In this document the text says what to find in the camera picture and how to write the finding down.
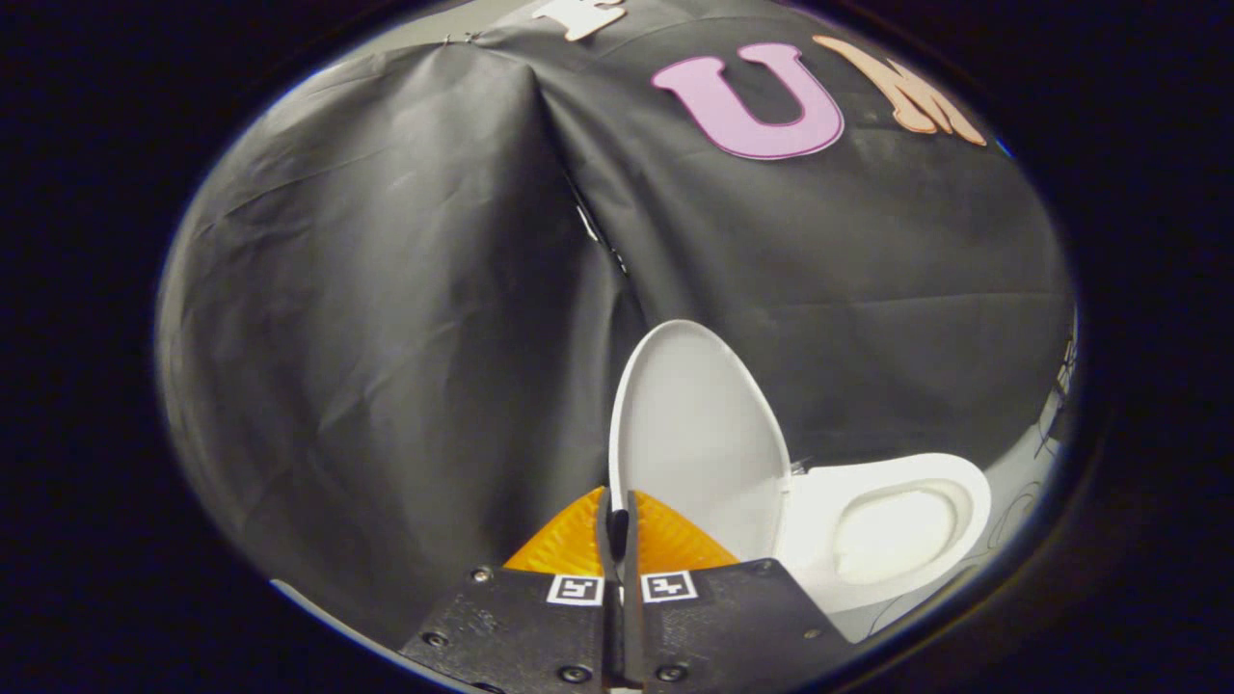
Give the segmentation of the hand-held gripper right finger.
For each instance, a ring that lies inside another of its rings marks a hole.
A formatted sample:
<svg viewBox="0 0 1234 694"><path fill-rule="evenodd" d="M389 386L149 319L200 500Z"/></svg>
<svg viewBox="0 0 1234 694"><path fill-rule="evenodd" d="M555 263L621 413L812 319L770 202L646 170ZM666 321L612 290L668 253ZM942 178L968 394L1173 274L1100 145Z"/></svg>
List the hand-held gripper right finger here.
<svg viewBox="0 0 1234 694"><path fill-rule="evenodd" d="M695 524L628 491L622 675L643 690L805 690L854 646L779 561L735 562Z"/></svg>

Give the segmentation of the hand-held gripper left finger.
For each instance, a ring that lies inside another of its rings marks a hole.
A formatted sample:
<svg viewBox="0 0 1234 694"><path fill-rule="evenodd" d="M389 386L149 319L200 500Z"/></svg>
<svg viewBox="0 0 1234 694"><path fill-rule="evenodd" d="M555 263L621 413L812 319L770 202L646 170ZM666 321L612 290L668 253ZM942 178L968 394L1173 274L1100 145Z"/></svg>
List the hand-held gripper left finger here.
<svg viewBox="0 0 1234 694"><path fill-rule="evenodd" d="M400 650L458 690L603 693L619 580L611 493L561 509L505 563L468 567Z"/></svg>

